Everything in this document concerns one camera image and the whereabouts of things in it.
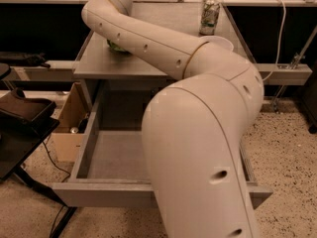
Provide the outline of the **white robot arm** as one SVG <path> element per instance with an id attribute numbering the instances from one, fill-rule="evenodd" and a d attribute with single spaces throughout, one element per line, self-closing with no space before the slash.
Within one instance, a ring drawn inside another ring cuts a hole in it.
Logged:
<path id="1" fill-rule="evenodd" d="M 245 58 L 131 17 L 133 0 L 90 0 L 94 32 L 171 76 L 142 121 L 144 156 L 169 238 L 260 238 L 240 158 L 264 85 Z"/>

